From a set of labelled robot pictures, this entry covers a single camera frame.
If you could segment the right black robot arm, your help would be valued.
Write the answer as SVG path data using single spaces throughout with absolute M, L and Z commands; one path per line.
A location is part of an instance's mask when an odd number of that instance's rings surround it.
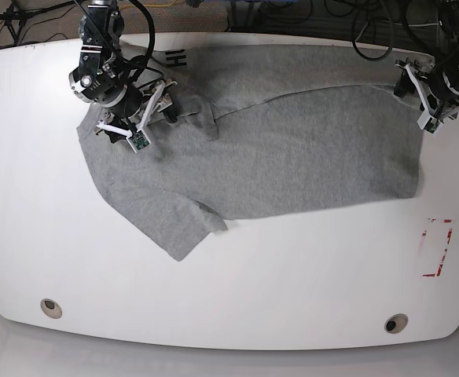
M 112 143 L 127 141 L 134 152 L 152 143 L 148 124 L 156 113 L 176 123 L 178 113 L 169 93 L 177 82 L 149 66 L 153 59 L 156 34 L 150 12 L 133 1 L 145 17 L 149 43 L 142 55 L 127 59 L 120 47 L 124 19 L 117 1 L 92 1 L 82 7 L 79 37 L 83 45 L 79 66 L 69 74 L 74 95 L 103 108 L 95 132 L 105 132 Z

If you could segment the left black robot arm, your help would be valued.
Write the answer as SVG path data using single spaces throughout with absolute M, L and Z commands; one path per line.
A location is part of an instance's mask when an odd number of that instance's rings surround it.
M 398 60 L 395 65 L 402 74 L 395 84 L 394 95 L 403 98 L 417 94 L 421 115 L 417 124 L 421 130 L 435 133 L 446 119 L 455 120 L 459 112 L 459 1 L 437 1 L 437 20 L 446 42 L 431 48 L 410 29 L 407 20 L 408 1 L 399 4 L 400 20 L 412 42 L 434 57 L 430 64 L 417 60 Z

